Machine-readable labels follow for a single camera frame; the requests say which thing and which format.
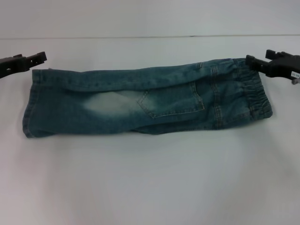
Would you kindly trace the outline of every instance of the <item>white surface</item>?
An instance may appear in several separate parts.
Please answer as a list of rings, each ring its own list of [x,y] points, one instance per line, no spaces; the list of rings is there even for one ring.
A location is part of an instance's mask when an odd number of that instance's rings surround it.
[[[0,58],[46,51],[37,68],[180,65],[300,37],[0,41]],[[262,75],[274,115],[237,129],[26,139],[30,72],[0,80],[1,225],[295,225],[300,221],[300,85]]]
[[[0,38],[300,34],[299,0],[2,0]]]

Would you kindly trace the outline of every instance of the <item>white label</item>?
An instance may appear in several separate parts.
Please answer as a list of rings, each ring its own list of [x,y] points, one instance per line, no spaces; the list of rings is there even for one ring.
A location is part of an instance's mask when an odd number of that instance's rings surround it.
[[[300,74],[299,73],[296,73],[294,71],[292,71],[292,74],[291,74],[292,77],[296,77],[296,78],[300,78]]]

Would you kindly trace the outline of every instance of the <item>back pocket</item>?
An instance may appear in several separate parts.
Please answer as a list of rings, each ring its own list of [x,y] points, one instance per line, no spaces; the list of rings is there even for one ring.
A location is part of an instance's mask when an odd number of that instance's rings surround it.
[[[194,113],[204,109],[195,82],[148,90],[137,102],[152,118]]]

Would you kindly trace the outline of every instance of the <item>blue denim jeans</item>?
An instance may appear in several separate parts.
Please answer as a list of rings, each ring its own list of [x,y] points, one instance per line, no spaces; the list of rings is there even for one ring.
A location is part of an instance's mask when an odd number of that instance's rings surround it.
[[[54,134],[163,134],[242,126],[272,115],[245,59],[174,67],[33,70],[23,118],[28,138]]]

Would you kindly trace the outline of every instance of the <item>jeans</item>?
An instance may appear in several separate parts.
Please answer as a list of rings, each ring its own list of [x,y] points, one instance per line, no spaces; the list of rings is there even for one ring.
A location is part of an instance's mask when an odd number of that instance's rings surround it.
[[[28,138],[54,134],[163,134],[224,129],[272,115],[245,59],[174,67],[74,72],[33,70]]]

